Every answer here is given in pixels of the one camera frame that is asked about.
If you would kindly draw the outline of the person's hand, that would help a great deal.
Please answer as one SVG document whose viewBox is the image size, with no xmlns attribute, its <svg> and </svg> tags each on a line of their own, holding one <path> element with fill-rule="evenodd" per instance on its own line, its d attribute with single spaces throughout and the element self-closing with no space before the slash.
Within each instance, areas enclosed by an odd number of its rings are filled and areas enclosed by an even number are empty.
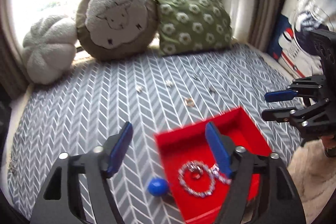
<svg viewBox="0 0 336 224">
<path fill-rule="evenodd" d="M 326 149 L 333 149 L 336 147 L 336 141 L 334 135 L 323 135 L 320 137 L 323 146 Z"/>
</svg>

